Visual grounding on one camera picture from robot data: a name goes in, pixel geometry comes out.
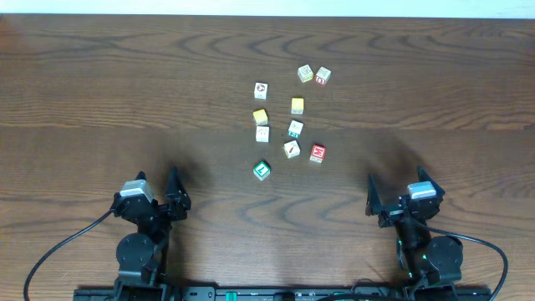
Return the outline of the red letter M block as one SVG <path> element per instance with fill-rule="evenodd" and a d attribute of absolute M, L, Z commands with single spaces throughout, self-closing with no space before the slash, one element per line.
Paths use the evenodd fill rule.
<path fill-rule="evenodd" d="M 314 144 L 309 159 L 316 163 L 322 163 L 326 155 L 326 150 L 324 146 Z"/>

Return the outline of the white block green N side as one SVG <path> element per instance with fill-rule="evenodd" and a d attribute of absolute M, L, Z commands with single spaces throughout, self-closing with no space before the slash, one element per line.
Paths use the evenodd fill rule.
<path fill-rule="evenodd" d="M 303 130 L 303 123 L 297 120 L 292 120 L 288 127 L 288 136 L 299 139 Z"/>

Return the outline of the white block cane picture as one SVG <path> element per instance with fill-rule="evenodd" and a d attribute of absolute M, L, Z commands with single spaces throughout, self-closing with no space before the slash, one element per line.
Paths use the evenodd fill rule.
<path fill-rule="evenodd" d="M 283 151 L 288 159 L 299 156 L 301 149 L 299 143 L 296 140 L 291 140 L 283 144 Z"/>

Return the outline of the green letter L block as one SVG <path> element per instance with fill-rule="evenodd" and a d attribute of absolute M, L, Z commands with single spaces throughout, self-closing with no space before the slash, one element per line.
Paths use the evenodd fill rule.
<path fill-rule="evenodd" d="M 271 174 L 271 167 L 266 161 L 260 161 L 253 167 L 252 172 L 260 181 L 264 181 Z"/>

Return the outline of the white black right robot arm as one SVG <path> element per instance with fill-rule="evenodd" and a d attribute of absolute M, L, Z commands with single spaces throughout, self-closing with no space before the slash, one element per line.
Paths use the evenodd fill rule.
<path fill-rule="evenodd" d="M 445 191 L 417 167 L 418 181 L 407 186 L 408 193 L 396 204 L 383 205 L 374 179 L 368 178 L 365 214 L 377 216 L 379 227 L 394 227 L 398 237 L 400 266 L 410 275 L 401 289 L 405 298 L 415 300 L 419 291 L 451 286 L 461 279 L 463 246 L 451 236 L 432 237 L 426 222 L 440 211 Z"/>

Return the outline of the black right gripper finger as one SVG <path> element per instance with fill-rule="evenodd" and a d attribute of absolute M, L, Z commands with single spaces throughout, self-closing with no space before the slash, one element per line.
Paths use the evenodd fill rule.
<path fill-rule="evenodd" d="M 420 182 L 429 181 L 434 187 L 437 196 L 444 196 L 446 193 L 425 171 L 422 166 L 417 166 L 417 175 Z"/>
<path fill-rule="evenodd" d="M 379 194 L 375 187 L 375 181 L 372 175 L 368 174 L 368 195 L 366 201 L 365 214 L 367 216 L 379 215 L 382 211 Z"/>

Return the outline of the white block airplane picture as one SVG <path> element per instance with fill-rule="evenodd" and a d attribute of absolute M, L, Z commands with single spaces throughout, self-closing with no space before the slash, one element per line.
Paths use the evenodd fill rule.
<path fill-rule="evenodd" d="M 256 142 L 268 143 L 270 136 L 270 127 L 269 126 L 257 126 L 256 127 Z"/>

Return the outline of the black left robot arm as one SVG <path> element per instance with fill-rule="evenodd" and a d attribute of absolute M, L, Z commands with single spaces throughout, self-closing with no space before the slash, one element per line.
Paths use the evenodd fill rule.
<path fill-rule="evenodd" d="M 174 287 L 166 280 L 172 223 L 186 219 L 191 209 L 191 199 L 175 166 L 167 180 L 165 197 L 162 204 L 155 199 L 142 171 L 114 195 L 111 212 L 137 226 L 137 231 L 125 236 L 116 248 L 120 267 L 114 301 L 174 298 Z"/>

